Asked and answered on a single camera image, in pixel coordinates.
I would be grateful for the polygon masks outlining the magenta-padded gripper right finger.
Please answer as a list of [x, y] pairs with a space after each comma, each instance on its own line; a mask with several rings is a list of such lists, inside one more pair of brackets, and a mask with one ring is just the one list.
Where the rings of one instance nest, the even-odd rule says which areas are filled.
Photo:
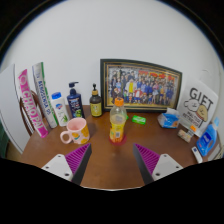
[[139, 144], [133, 145], [133, 154], [145, 185], [182, 169], [168, 154], [159, 155]]

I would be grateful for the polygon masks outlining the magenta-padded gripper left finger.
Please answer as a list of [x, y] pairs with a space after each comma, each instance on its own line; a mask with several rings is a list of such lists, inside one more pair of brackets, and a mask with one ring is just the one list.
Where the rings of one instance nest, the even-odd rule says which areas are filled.
[[67, 155], [57, 154], [42, 169], [80, 185], [91, 153], [91, 144], [88, 143]]

